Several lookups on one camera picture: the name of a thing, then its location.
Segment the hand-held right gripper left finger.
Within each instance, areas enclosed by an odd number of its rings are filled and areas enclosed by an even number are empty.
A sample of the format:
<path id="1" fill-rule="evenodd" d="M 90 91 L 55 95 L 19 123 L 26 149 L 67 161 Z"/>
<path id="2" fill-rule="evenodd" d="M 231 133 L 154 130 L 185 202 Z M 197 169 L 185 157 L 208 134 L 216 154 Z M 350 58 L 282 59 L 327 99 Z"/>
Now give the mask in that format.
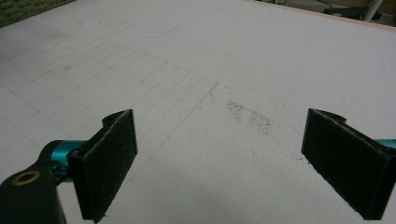
<path id="1" fill-rule="evenodd" d="M 109 115 L 102 124 L 67 155 L 82 217 L 94 223 L 106 215 L 138 153 L 132 109 Z"/>

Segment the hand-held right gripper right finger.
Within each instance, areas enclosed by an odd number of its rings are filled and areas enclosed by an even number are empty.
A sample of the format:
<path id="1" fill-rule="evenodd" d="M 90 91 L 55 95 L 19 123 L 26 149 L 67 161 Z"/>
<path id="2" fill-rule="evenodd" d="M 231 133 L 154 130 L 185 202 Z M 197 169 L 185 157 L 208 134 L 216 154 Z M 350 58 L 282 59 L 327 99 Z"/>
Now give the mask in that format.
<path id="1" fill-rule="evenodd" d="M 384 215 L 396 184 L 396 139 L 372 139 L 331 112 L 310 108 L 302 154 L 365 220 Z"/>

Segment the green woven basket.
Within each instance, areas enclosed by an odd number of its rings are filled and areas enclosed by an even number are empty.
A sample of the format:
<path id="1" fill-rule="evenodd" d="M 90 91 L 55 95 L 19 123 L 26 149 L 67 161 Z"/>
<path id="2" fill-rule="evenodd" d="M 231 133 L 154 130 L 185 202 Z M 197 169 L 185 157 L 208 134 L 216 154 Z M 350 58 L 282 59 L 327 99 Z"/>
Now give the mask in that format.
<path id="1" fill-rule="evenodd" d="M 75 0 L 0 0 L 0 28 Z"/>

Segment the white desk leg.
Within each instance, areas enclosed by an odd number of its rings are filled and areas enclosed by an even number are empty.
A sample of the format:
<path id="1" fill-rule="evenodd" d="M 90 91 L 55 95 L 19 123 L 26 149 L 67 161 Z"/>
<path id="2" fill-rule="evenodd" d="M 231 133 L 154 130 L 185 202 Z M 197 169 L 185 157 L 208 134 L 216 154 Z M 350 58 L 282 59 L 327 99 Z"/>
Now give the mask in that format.
<path id="1" fill-rule="evenodd" d="M 362 20 L 370 21 L 373 18 L 376 11 L 381 6 L 382 2 L 383 2 L 383 0 L 369 0 L 368 6 L 367 6 L 367 12 L 362 17 Z"/>

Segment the white grid mat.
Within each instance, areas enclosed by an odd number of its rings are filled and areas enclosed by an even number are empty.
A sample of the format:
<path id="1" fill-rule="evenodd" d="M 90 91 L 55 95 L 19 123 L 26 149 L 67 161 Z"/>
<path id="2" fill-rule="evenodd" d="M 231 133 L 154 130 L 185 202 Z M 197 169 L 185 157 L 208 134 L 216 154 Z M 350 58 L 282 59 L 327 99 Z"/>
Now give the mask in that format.
<path id="1" fill-rule="evenodd" d="M 77 0 L 0 28 L 0 182 L 134 111 L 101 224 L 366 221 L 302 155 L 309 109 L 396 138 L 396 28 L 252 0 Z"/>

